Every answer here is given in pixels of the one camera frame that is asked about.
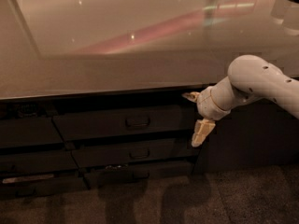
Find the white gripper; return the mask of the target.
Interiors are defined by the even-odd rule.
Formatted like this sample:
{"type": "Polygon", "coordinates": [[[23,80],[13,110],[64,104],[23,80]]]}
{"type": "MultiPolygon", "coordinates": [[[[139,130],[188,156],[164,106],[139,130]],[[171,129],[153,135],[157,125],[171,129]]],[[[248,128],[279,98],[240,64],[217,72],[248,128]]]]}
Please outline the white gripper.
{"type": "Polygon", "coordinates": [[[200,93],[185,92],[182,97],[197,104],[198,113],[204,118],[195,122],[192,146],[200,147],[216,126],[214,120],[227,116],[232,109],[232,92],[228,88],[209,86],[200,93]]]}

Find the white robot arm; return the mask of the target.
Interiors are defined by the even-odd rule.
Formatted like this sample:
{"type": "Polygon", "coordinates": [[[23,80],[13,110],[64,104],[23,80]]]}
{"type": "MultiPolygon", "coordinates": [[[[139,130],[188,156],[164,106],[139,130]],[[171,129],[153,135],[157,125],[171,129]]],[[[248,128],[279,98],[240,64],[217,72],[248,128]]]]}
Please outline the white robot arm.
{"type": "Polygon", "coordinates": [[[192,146],[200,147],[231,110],[267,99],[299,118],[299,81],[290,78],[275,65],[255,55],[242,55],[229,65],[227,77],[203,91],[183,93],[196,103],[202,119],[195,122],[192,146]]]}

